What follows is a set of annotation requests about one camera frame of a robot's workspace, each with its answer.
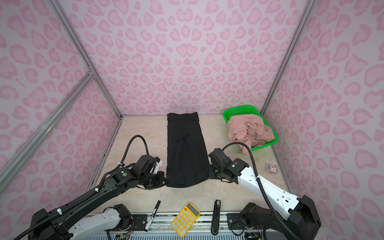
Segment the black shirt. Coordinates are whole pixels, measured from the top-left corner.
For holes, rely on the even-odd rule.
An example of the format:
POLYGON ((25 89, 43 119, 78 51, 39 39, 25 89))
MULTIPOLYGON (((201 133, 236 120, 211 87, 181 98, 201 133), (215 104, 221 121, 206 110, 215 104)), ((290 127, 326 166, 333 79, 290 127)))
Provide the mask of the black shirt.
POLYGON ((166 186, 187 188, 209 179, 209 158, 198 113, 169 113, 166 186))

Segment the pink garment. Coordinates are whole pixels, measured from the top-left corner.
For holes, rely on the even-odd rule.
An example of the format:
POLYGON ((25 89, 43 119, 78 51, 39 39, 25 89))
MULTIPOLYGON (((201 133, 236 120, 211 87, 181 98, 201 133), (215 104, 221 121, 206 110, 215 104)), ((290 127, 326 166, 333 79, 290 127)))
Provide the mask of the pink garment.
POLYGON ((231 143, 239 142, 250 150, 260 148, 276 140, 271 127, 262 117, 254 114, 230 117, 227 123, 228 138, 231 143))

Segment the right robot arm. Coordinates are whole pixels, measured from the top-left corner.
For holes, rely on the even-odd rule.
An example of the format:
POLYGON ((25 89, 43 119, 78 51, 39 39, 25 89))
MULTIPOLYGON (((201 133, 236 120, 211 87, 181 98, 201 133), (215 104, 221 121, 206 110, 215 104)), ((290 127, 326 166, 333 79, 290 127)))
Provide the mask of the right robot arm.
POLYGON ((246 162, 235 159, 212 160, 210 179, 236 183, 263 198, 267 208, 248 203, 240 212, 240 223, 245 229, 263 227, 278 231, 288 240, 313 240, 322 225, 314 201, 297 197, 256 175, 246 162))

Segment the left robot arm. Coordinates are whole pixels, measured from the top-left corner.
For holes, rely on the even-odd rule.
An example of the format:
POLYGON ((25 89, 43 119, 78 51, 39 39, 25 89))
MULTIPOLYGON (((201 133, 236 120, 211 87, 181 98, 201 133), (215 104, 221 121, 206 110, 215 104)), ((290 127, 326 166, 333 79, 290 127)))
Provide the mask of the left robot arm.
POLYGON ((142 185, 145 190, 166 184, 165 173, 141 171, 135 164, 115 168, 106 173, 92 190, 51 211, 41 209, 33 215, 29 240, 69 240, 74 237, 70 228, 94 209, 129 189, 142 185))

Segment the green plastic laundry basket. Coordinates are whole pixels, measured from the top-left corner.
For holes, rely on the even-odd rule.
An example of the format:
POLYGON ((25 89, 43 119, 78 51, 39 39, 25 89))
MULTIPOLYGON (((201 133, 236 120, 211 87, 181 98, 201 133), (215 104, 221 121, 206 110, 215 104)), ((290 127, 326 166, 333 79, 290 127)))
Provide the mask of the green plastic laundry basket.
MULTIPOLYGON (((227 109, 227 110, 225 110, 223 112, 223 118, 226 121, 226 125, 227 125, 228 120, 230 119, 230 117, 236 116, 236 115, 244 115, 244 114, 258 115, 258 116, 262 117, 264 122, 265 122, 265 124, 267 124, 270 127, 270 125, 267 123, 265 118, 259 113, 259 111, 256 108, 254 108, 253 106, 250 106, 250 105, 238 106, 238 107, 234 107, 234 108, 231 108, 231 109, 227 109)), ((272 146, 272 145, 276 144, 278 142, 279 138, 278 138, 278 136, 277 136, 277 134, 275 133, 274 130, 273 130, 273 132, 274 132, 275 137, 276 137, 275 141, 273 141, 271 143, 268 143, 268 144, 266 144, 263 147, 254 148, 254 149, 252 149, 252 151, 255 151, 255 150, 258 150, 258 149, 262 149, 262 148, 266 148, 266 147, 269 147, 269 146, 272 146)))

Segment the black marker pen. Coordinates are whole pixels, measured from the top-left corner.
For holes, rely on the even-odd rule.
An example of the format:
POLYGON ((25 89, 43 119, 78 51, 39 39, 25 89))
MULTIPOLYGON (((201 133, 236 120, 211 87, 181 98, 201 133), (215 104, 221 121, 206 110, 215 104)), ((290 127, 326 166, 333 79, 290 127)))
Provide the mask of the black marker pen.
POLYGON ((152 224, 152 222, 153 222, 153 220, 154 220, 154 218, 155 218, 155 216, 157 214, 157 211, 159 209, 160 204, 161 204, 161 201, 158 200, 158 202, 157 202, 153 212, 150 215, 149 221, 147 222, 147 224, 145 226, 145 232, 147 232, 150 229, 150 226, 151 226, 151 224, 152 224))

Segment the yellow calculator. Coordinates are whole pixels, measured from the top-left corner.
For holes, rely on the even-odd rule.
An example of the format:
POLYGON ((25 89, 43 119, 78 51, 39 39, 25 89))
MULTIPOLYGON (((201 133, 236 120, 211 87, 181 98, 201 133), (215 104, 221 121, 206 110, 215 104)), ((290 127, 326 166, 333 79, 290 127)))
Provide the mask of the yellow calculator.
POLYGON ((179 237, 183 238, 200 215, 201 212, 196 208, 196 206, 191 202, 188 202, 173 219, 171 227, 179 237))

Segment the black stapler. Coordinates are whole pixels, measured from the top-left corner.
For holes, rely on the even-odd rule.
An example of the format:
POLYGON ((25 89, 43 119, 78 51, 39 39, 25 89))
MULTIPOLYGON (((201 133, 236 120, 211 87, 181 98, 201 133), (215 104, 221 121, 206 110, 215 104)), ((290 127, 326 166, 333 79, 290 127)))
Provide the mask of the black stapler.
POLYGON ((219 233, 220 211, 221 211, 221 201, 215 200, 214 209, 213 209, 213 218, 212 218, 212 224, 211 224, 211 234, 213 236, 216 236, 219 233))

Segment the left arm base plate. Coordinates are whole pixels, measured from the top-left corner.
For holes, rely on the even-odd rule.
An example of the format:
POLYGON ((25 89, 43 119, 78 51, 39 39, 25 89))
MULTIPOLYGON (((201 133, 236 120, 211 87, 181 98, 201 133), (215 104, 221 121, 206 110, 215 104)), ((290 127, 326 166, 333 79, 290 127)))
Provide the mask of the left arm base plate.
POLYGON ((147 224, 148 215, 129 214, 129 215, 122 215, 122 216, 118 215, 118 217, 121 217, 120 221, 118 222, 118 225, 112 229, 109 229, 110 232, 112 231, 115 231, 115 232, 144 231, 145 226, 147 224))

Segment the aluminium mounting rail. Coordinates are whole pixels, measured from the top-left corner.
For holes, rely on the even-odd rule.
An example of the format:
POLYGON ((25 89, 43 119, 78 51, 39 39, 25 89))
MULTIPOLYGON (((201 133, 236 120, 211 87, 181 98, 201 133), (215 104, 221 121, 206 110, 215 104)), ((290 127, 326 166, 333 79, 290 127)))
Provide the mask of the aluminium mounting rail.
MULTIPOLYGON (((276 211, 261 208, 249 203, 240 213, 228 213, 225 218, 217 211, 212 213, 211 219, 203 216, 196 217, 186 210, 182 210, 176 217, 172 217, 169 227, 180 237, 184 237, 197 222, 211 224, 211 233, 217 235, 220 224, 226 221, 230 230, 252 230, 261 226, 264 230, 270 228, 283 233, 287 239, 312 240, 320 226, 319 217, 310 214, 289 210, 290 216, 284 219, 276 211)), ((154 228, 155 222, 162 222, 164 218, 155 212, 150 215, 133 215, 124 205, 116 205, 106 212, 84 217, 74 222, 74 213, 63 222, 53 222, 55 230, 54 240, 83 240, 99 232, 105 231, 144 231, 154 228)))

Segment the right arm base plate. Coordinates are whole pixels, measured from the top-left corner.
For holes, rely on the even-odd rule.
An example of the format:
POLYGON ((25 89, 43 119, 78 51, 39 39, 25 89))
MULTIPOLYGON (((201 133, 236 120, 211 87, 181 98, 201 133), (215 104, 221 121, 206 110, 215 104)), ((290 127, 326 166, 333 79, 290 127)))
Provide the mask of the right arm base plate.
POLYGON ((259 232, 263 229, 269 230, 270 228, 265 222, 260 220, 256 215, 242 215, 240 213, 226 214, 229 230, 244 232, 259 232))

